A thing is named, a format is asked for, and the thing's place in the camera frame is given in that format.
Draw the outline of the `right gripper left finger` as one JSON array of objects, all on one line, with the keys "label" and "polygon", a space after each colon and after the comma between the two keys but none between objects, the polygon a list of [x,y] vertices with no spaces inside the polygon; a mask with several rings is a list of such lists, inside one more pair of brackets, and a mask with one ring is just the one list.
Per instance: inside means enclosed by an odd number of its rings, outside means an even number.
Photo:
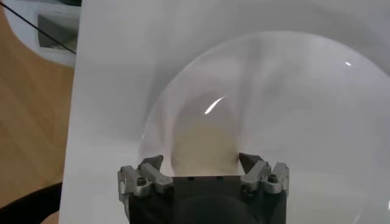
[{"label": "right gripper left finger", "polygon": [[173,177],[160,172],[163,158],[163,155],[145,158],[136,168],[122,166],[117,173],[119,201],[124,203],[131,195],[147,197],[152,190],[164,194],[172,188]]}]

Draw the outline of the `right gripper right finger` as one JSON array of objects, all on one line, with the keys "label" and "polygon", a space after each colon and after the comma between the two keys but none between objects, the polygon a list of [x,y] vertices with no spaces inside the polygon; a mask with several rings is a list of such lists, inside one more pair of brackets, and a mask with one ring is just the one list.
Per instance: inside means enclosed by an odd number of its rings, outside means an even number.
[{"label": "right gripper right finger", "polygon": [[258,155],[246,153],[238,154],[244,175],[239,180],[251,192],[258,191],[260,187],[269,194],[289,192],[289,167],[285,163],[276,163],[271,167],[269,163]]}]

